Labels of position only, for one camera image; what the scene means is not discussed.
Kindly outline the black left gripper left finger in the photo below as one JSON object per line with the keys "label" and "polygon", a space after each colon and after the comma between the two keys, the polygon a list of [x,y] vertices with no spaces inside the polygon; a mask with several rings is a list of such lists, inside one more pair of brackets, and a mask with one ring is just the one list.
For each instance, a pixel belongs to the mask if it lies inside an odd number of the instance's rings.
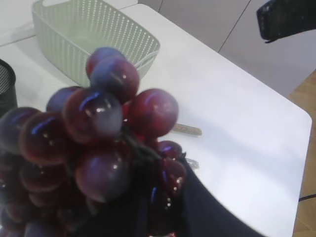
{"label": "black left gripper left finger", "polygon": [[176,159],[184,169],[184,181],[173,192],[180,205],[177,237],[261,237],[227,210],[197,178],[186,161],[186,153]]}

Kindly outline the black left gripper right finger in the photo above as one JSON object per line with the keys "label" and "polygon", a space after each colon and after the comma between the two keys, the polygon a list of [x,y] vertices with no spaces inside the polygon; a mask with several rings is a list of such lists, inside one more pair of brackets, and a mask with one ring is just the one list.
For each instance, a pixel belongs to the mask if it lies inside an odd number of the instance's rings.
{"label": "black left gripper right finger", "polygon": [[260,36],[266,43],[316,28],[315,0],[270,0],[257,11]]}

